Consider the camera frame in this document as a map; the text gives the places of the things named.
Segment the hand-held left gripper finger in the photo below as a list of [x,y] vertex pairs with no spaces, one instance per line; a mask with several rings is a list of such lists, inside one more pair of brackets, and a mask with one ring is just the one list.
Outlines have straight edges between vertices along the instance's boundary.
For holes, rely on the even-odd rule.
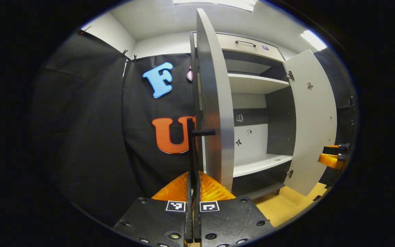
[[201,247],[242,247],[274,230],[248,197],[203,202],[200,175],[200,171],[193,171],[194,242]]
[[185,247],[193,239],[189,178],[185,172],[151,198],[137,198],[113,231],[145,247]]

